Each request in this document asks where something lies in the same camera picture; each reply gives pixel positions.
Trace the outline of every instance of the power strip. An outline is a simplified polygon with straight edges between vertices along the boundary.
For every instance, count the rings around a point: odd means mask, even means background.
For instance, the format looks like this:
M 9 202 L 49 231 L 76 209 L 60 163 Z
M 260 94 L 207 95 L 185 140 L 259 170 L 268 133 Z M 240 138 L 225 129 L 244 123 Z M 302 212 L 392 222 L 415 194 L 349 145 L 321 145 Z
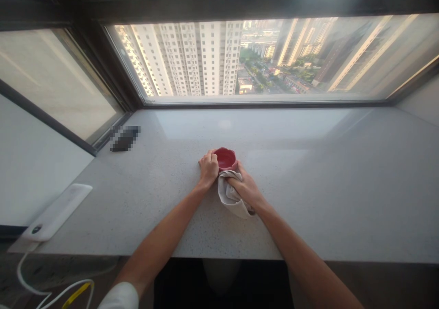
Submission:
M 90 185 L 71 184 L 25 230 L 22 237 L 40 243 L 51 239 L 92 189 Z

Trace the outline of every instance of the white cloth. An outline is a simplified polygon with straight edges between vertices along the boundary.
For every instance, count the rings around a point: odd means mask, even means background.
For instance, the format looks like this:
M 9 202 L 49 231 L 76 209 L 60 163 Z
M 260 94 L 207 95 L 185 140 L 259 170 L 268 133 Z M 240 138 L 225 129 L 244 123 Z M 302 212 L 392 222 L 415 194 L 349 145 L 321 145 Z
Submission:
M 115 285 L 104 297 L 97 309 L 138 309 L 139 295 L 129 282 Z
M 240 173 L 231 170 L 220 172 L 218 177 L 218 194 L 223 205 L 233 214 L 243 219 L 248 219 L 255 215 L 254 209 L 242 200 L 238 191 L 227 182 L 227 178 L 242 181 Z

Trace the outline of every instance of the speckled countertop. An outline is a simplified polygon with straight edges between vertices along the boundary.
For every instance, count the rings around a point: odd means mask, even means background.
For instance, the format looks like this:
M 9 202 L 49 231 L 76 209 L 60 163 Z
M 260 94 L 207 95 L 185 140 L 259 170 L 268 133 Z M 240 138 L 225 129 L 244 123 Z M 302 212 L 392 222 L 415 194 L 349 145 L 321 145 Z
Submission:
M 396 108 L 143 110 L 127 125 L 141 127 L 132 150 L 99 152 L 75 180 L 93 191 L 39 253 L 132 254 L 197 183 L 198 159 L 225 146 L 323 259 L 439 263 L 439 131 Z M 174 256 L 281 258 L 216 184 Z

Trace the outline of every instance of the window frame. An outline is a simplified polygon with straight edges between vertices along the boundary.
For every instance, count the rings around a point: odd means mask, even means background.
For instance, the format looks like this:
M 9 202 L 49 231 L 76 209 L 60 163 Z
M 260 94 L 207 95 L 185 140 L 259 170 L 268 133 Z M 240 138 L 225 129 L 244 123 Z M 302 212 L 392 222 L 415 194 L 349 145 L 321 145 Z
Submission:
M 3 10 L 11 11 L 0 16 L 0 31 L 2 32 L 37 29 L 65 30 L 66 35 L 73 40 L 93 71 L 106 84 L 123 114 L 108 128 L 105 129 L 103 125 L 104 132 L 97 136 L 97 140 L 90 144 L 2 80 L 0 80 L 0 95 L 3 95 L 89 154 L 96 156 L 99 150 L 109 141 L 114 131 L 128 120 L 138 106 L 129 104 L 129 100 L 126 99 L 126 93 L 120 91 L 117 84 L 106 74 L 104 66 L 98 61 L 99 57 L 95 54 L 90 54 L 93 50 L 87 44 L 86 38 L 78 33 L 73 18 L 70 17 L 69 13 L 65 12 L 62 6 L 54 4 L 51 0 L 0 0 L 0 7 Z
M 239 19 L 380 16 L 439 13 L 436 0 L 45 0 L 58 15 L 59 27 L 70 25 L 75 40 L 99 74 L 114 87 L 114 95 L 130 112 L 140 108 L 338 108 L 394 106 L 439 73 L 432 61 L 384 100 L 316 102 L 152 103 L 137 91 L 131 63 L 114 47 L 107 26 L 165 22 L 200 22 Z M 60 6 L 65 14 L 59 12 Z M 65 15 L 74 15 L 67 20 Z

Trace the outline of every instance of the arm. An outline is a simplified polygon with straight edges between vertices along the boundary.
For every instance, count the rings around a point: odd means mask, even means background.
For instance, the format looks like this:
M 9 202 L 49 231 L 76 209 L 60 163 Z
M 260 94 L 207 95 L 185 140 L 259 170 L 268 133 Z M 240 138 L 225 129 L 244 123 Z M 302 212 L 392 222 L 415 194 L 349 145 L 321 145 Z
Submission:
M 198 161 L 201 168 L 198 184 L 140 243 L 120 271 L 114 285 L 129 282 L 141 298 L 154 281 L 177 247 L 207 190 L 218 176 L 218 160 L 212 152 L 213 150 L 210 150 Z
M 260 216 L 312 305 L 315 308 L 362 308 L 343 282 L 265 200 L 241 162 L 238 167 L 243 181 L 227 181 Z

